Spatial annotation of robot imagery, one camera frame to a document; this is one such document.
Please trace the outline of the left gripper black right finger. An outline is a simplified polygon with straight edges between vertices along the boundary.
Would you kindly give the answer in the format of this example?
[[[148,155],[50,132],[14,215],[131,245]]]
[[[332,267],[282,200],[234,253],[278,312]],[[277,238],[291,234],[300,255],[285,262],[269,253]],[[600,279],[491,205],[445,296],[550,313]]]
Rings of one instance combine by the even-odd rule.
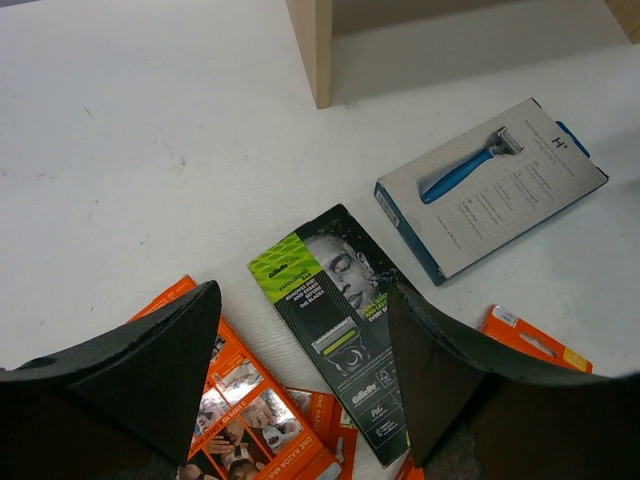
[[[635,479],[639,377],[603,377],[505,346],[411,288],[389,332],[413,460],[428,479]]]

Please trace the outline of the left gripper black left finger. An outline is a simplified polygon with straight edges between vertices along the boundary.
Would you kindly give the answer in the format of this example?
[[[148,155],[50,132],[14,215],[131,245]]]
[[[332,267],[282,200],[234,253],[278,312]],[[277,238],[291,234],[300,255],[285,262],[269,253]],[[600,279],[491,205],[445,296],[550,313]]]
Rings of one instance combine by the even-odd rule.
[[[221,313],[217,282],[1,373],[4,479],[172,479]]]

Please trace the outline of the black green Gillette box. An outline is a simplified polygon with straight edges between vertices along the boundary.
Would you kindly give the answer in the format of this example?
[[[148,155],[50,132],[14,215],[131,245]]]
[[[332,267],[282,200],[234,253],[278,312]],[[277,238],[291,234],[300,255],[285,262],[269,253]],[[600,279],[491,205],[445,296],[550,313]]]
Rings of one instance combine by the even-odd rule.
[[[252,259],[248,269],[341,406],[387,467],[409,447],[388,291],[406,278],[337,204]]]

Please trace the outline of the white Harry's razor blister pack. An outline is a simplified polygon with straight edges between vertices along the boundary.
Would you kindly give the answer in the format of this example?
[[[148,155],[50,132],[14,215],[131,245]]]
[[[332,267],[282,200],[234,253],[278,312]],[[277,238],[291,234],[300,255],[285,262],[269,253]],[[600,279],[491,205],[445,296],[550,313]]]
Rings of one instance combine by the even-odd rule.
[[[374,195],[440,286],[608,180],[529,98],[379,177]]]

